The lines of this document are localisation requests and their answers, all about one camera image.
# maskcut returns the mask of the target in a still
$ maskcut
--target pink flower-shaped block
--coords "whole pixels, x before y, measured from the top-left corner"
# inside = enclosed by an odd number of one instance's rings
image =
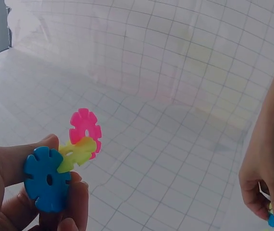
[[[75,127],[69,130],[71,143],[78,143],[83,137],[86,136],[86,131],[88,131],[87,136],[91,137],[97,144],[97,148],[95,152],[91,154],[90,160],[95,158],[101,148],[99,138],[102,137],[102,132],[100,126],[96,125],[97,121],[98,119],[94,113],[90,112],[87,108],[80,108],[78,112],[74,112],[71,117],[71,125]]]

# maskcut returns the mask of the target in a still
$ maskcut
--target tiled floor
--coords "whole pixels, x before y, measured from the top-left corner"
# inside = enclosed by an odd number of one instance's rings
[[[274,72],[274,1],[23,2],[0,54],[0,145],[65,142],[87,107],[103,133],[76,169],[88,231],[218,231]]]

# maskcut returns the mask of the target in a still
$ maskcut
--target hand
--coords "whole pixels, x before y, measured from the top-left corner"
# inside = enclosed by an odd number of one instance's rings
[[[40,146],[58,149],[58,138],[49,135],[36,144],[0,147],[0,231],[23,230],[38,214],[39,225],[31,231],[85,231],[88,218],[88,185],[81,182],[81,177],[75,172],[71,172],[67,208],[59,214],[39,213],[24,188],[16,197],[2,204],[4,188],[24,181],[24,162]]]
[[[267,220],[269,201],[261,194],[259,184],[271,196],[274,210],[274,120],[264,119],[262,113],[239,171],[239,182],[246,206]]]

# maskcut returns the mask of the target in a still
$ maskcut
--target blue flower-shaped block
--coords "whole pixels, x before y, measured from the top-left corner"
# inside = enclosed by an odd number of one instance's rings
[[[24,173],[28,175],[25,189],[40,211],[58,213],[65,209],[67,181],[71,180],[71,174],[57,172],[62,161],[63,157],[56,149],[38,147],[25,162]]]
[[[270,214],[269,218],[268,218],[268,225],[271,227],[274,227],[274,215]]]

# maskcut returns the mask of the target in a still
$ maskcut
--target white wall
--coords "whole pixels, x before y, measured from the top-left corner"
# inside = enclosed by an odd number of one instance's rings
[[[229,136],[247,130],[273,77],[274,1],[23,2],[41,26],[18,47],[149,101],[197,108]]]

